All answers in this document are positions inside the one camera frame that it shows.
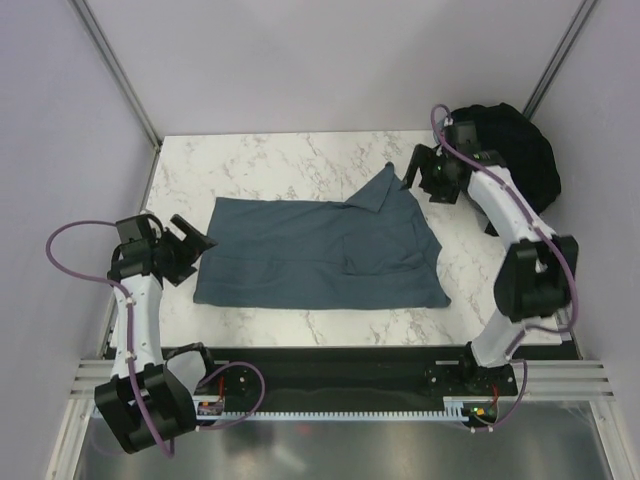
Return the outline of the grey-blue t shirt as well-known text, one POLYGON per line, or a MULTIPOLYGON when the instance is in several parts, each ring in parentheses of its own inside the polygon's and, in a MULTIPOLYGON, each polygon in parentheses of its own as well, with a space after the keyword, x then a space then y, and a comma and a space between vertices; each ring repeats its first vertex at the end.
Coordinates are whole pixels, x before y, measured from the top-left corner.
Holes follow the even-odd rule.
POLYGON ((197 304, 301 310, 442 309, 441 245, 392 163, 343 202, 219 197, 197 304))

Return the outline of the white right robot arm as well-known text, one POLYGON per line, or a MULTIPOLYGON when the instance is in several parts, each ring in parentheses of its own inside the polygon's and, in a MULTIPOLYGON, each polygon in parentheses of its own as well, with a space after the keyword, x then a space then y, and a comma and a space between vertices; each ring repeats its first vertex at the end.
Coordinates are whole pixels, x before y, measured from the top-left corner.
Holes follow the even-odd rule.
POLYGON ((526 334, 562 335, 571 329, 544 321, 578 307, 575 270, 579 246, 572 236, 549 227, 519 191, 502 156, 481 147, 472 122, 444 123, 439 144, 414 147, 403 178, 434 203, 453 204, 465 194, 487 217, 505 248, 494 282, 496 310, 469 345, 471 359, 458 368, 467 392, 483 392, 494 381, 492 368, 506 365, 526 334))

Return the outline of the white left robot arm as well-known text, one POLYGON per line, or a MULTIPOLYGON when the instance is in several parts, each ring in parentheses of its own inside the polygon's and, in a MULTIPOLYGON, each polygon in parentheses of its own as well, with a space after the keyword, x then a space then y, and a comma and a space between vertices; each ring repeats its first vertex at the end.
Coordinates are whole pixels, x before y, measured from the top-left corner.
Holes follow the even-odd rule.
POLYGON ((149 213, 118 221, 120 243, 107 273, 118 308, 118 347, 110 378, 95 388, 94 400, 129 454, 157 445, 171 455, 175 439, 196 427, 195 391, 211 392, 220 378, 200 342, 162 353, 164 286, 179 286, 196 273, 196 261, 216 244, 182 216, 170 221, 165 228, 149 213))

